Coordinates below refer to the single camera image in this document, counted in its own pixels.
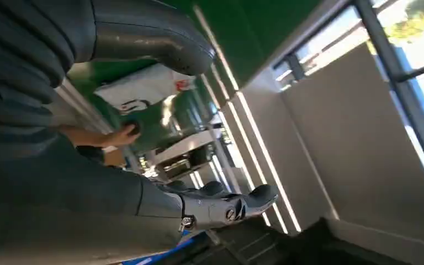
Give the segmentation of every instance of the person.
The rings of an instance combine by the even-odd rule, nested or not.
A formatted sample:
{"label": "person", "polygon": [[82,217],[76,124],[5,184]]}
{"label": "person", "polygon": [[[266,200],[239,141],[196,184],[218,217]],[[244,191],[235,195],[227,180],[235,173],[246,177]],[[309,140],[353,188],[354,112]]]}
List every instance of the person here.
{"label": "person", "polygon": [[214,56],[187,16],[157,0],[0,1],[0,264],[125,261],[173,248],[185,229],[271,207],[269,185],[224,196],[162,190],[84,159],[50,128],[43,105],[75,62],[151,58],[192,76]]}
{"label": "person", "polygon": [[135,129],[135,125],[133,124],[124,126],[109,134],[93,132],[72,125],[59,125],[56,129],[69,138],[74,146],[93,146],[101,148],[130,145],[141,135],[140,133],[131,134]]}

